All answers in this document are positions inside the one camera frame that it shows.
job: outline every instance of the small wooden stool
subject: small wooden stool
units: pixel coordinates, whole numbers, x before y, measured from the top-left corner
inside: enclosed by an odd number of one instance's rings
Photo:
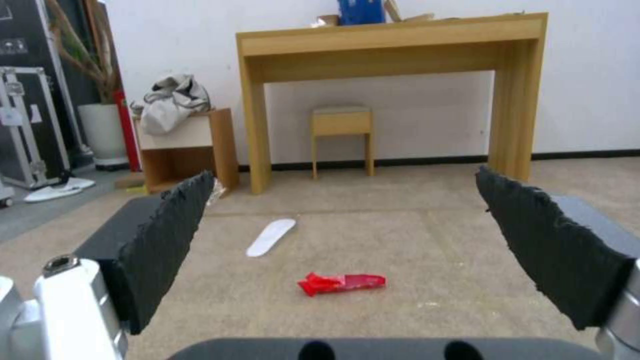
[[[332,106],[313,110],[311,116],[311,161],[314,179],[318,178],[316,137],[357,134],[365,136],[365,166],[367,175],[373,176],[373,115],[371,109],[365,106]]]

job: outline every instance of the white insole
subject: white insole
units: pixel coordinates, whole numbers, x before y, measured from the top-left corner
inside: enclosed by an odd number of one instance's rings
[[[296,221],[291,218],[275,220],[270,223],[262,230],[249,249],[246,250],[246,255],[250,258],[256,258],[266,254],[294,225],[296,225]]]
[[[95,181],[80,179],[78,177],[70,177],[64,186],[53,188],[47,186],[40,190],[30,193],[24,198],[25,202],[41,202],[53,199],[59,199],[61,197],[67,197],[81,193],[84,189],[95,185]]]

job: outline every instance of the blue box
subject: blue box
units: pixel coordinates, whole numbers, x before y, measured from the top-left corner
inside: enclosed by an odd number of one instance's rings
[[[386,22],[382,0],[338,0],[340,25],[379,24]]]

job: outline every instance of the crumpled bag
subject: crumpled bag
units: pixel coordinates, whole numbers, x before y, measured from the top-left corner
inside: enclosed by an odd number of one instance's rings
[[[298,285],[308,296],[313,297],[317,293],[382,288],[387,285],[387,279],[380,275],[319,276],[314,272],[310,272],[304,280],[298,281]]]
[[[132,104],[134,112],[140,104]],[[144,97],[140,126],[149,135],[164,135],[190,114],[213,109],[207,90],[191,74],[174,74],[156,81]]]

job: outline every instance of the red snack wrapper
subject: red snack wrapper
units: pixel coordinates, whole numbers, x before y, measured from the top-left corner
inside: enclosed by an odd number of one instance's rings
[[[313,297],[317,293],[337,293],[356,289],[382,288],[387,284],[384,276],[357,274],[319,276],[310,272],[304,280],[298,281],[300,288]]]

